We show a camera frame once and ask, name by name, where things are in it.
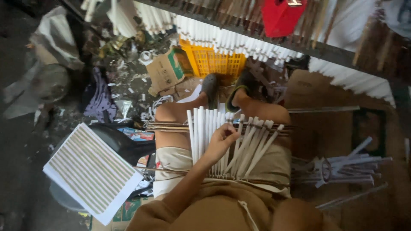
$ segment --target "person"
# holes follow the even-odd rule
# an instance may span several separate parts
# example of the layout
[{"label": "person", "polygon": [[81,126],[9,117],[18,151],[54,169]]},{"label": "person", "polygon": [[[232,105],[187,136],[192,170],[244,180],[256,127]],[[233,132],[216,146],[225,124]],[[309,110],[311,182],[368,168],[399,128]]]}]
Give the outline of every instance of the person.
[{"label": "person", "polygon": [[[250,97],[257,87],[255,78],[241,73],[226,110],[238,111],[260,120],[290,125],[288,111]],[[215,74],[206,76],[197,99],[187,103],[165,103],[156,111],[156,121],[184,123],[187,110],[206,107],[217,97]],[[291,139],[281,136],[251,171],[249,179],[275,182],[274,185],[251,184],[245,180],[206,178],[210,168],[240,137],[226,123],[211,137],[204,155],[192,164],[188,133],[156,132],[156,163],[165,169],[187,171],[185,176],[156,171],[155,200],[137,209],[126,231],[318,231],[325,230],[323,214],[313,205],[292,199],[289,191]]]}]

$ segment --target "stack of paper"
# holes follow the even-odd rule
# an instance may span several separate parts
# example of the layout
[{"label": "stack of paper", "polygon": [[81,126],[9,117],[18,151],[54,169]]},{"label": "stack of paper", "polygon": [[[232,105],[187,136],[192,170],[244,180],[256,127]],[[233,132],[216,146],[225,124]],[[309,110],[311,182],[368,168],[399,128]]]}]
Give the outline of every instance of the stack of paper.
[{"label": "stack of paper", "polygon": [[104,225],[143,178],[84,123],[75,128],[43,172]]}]

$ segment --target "green slipper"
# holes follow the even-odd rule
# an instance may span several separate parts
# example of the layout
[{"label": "green slipper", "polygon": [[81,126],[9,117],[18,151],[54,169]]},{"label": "green slipper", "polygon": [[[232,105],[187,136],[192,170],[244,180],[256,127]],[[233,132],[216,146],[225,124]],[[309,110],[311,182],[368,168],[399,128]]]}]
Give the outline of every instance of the green slipper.
[{"label": "green slipper", "polygon": [[208,98],[208,109],[217,109],[217,96],[218,96],[219,83],[217,80],[217,74],[208,74],[201,87],[200,94],[205,92]]},{"label": "green slipper", "polygon": [[239,90],[240,88],[244,88],[245,91],[247,92],[247,95],[250,95],[251,92],[257,86],[258,86],[257,80],[248,70],[244,70],[243,72],[241,72],[240,77],[237,80],[234,91],[231,93],[231,95],[228,97],[226,101],[226,112],[234,113],[240,110],[240,107],[235,107],[232,104],[234,95],[236,94],[237,90]]}]

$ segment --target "beige shorts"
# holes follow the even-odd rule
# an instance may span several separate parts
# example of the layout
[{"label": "beige shorts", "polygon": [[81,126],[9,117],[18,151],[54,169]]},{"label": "beige shorts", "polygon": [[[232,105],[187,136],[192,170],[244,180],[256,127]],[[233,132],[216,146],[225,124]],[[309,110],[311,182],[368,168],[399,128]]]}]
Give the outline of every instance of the beige shorts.
[{"label": "beige shorts", "polygon": [[[160,162],[165,169],[176,171],[188,171],[193,166],[191,151],[175,148],[164,147],[157,149],[156,163]],[[251,171],[248,179],[269,180],[278,184],[289,185],[291,174],[291,151],[279,145],[272,144],[262,156],[260,161]],[[162,171],[155,172],[155,181],[153,183],[154,197],[170,192],[181,180],[183,176],[167,173]],[[211,182],[223,179],[207,178],[204,182]],[[280,194],[286,198],[291,198],[290,188],[277,188],[271,185],[252,184],[256,187]]]}]

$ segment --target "cardboard box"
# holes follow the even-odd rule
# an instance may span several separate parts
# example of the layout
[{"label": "cardboard box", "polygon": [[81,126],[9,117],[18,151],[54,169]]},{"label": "cardboard box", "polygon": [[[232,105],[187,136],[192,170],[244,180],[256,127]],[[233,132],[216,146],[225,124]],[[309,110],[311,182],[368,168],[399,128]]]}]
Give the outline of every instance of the cardboard box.
[{"label": "cardboard box", "polygon": [[124,231],[130,223],[136,210],[141,205],[145,205],[153,200],[154,197],[150,196],[125,201],[121,208],[118,209],[111,222],[106,226],[91,217],[90,231]]},{"label": "cardboard box", "polygon": [[167,53],[157,56],[147,65],[154,92],[160,92],[175,86],[185,77],[194,75],[187,54],[181,48],[173,46]]}]

